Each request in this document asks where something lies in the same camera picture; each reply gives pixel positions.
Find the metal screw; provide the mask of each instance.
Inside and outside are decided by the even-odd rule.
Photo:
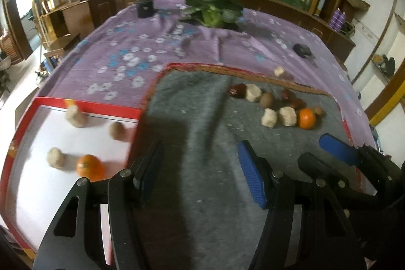
[[[128,168],[126,168],[126,169],[122,170],[119,174],[120,174],[123,178],[126,178],[127,176],[131,175],[132,172],[131,172],[131,170],[129,170]]]
[[[317,178],[317,179],[315,180],[315,183],[316,183],[317,186],[320,186],[320,187],[324,187],[325,185],[327,185],[327,183],[325,182],[325,180],[323,180],[323,179],[321,179],[321,178]]]
[[[282,171],[273,171],[271,175],[273,175],[275,178],[282,178],[284,174]]]
[[[78,186],[82,186],[82,185],[85,185],[87,183],[87,180],[88,180],[87,178],[80,178],[80,179],[78,179],[76,181],[76,183],[77,183]]]

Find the purple tablecloth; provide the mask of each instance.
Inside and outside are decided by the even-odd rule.
[[[356,93],[318,36],[247,9],[239,32],[193,26],[178,21],[183,7],[184,0],[155,0],[158,13],[145,19],[137,18],[134,5],[120,11],[70,52],[39,95],[136,108],[155,77],[172,62],[225,65],[268,76],[282,66],[295,82],[336,99],[356,145],[374,145]],[[293,52],[296,43],[310,47],[318,68]]]

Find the purple bottle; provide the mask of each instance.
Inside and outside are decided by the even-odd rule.
[[[336,25],[335,25],[335,31],[339,32],[340,29],[342,29],[343,24],[346,22],[346,13],[343,12],[337,19]]]
[[[333,30],[335,30],[335,26],[336,26],[337,20],[339,19],[340,15],[341,15],[341,12],[340,12],[339,9],[337,9],[337,10],[333,13],[333,16],[332,16],[332,18],[331,18],[331,21],[329,22],[329,26],[330,26]]]

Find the table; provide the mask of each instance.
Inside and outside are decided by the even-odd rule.
[[[44,56],[50,66],[54,69],[51,58],[54,56],[64,57],[68,54],[78,43],[80,42],[79,34],[69,34],[57,38],[49,47],[48,52],[44,53]]]

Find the gray cloth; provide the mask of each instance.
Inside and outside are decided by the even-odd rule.
[[[267,211],[253,202],[237,156],[249,140],[257,155],[293,179],[310,182],[297,158],[310,151],[355,182],[355,171],[320,149],[331,133],[347,141],[336,102],[296,92],[309,107],[327,112],[317,129],[274,129],[260,124],[258,103],[226,94],[231,84],[249,81],[207,72],[171,72],[149,103],[147,125],[165,147],[165,159],[146,207],[136,223],[153,270],[247,269]],[[279,96],[281,87],[256,83]]]

